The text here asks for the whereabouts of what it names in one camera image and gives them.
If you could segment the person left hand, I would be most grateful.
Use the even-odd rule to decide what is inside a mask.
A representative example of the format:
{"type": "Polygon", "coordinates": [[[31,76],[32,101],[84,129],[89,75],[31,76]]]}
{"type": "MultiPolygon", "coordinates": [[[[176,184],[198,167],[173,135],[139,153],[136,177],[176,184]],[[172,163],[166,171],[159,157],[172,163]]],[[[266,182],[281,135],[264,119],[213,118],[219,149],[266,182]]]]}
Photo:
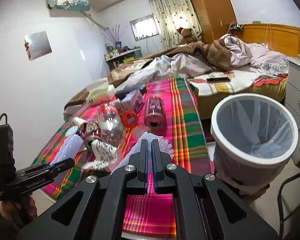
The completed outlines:
{"type": "Polygon", "coordinates": [[[23,207],[31,221],[38,217],[37,207],[31,196],[25,196],[22,202],[21,205],[18,202],[0,201],[0,239],[15,239],[26,225],[20,217],[23,207]]]}

